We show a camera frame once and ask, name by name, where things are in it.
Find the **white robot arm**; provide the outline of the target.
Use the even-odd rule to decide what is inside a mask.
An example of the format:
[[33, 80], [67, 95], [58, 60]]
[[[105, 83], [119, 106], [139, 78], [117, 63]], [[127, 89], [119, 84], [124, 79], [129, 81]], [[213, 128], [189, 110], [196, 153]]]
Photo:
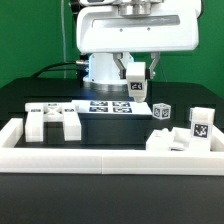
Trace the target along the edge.
[[86, 87], [127, 88], [125, 72], [134, 53], [190, 51], [199, 43], [203, 0], [70, 0], [76, 45], [88, 55]]

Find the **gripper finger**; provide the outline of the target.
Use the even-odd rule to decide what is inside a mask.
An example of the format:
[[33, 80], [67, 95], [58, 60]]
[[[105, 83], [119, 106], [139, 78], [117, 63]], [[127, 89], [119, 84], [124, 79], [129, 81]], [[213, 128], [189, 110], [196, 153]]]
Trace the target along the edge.
[[156, 75], [155, 68], [160, 61], [160, 53], [152, 52], [151, 59], [152, 59], [152, 62], [150, 64], [150, 66], [146, 69], [146, 79], [147, 80], [152, 80]]
[[133, 61], [133, 57], [130, 53], [114, 53], [113, 61], [119, 69], [119, 77], [121, 79], [126, 78], [127, 65]]

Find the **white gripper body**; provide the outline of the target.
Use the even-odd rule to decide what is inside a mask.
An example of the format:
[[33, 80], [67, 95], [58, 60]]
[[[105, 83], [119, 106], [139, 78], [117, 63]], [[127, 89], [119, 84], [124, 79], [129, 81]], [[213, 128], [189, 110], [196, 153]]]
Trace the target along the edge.
[[202, 0], [161, 0], [143, 15], [124, 15], [120, 0], [83, 4], [76, 27], [82, 53], [188, 51], [199, 43]]

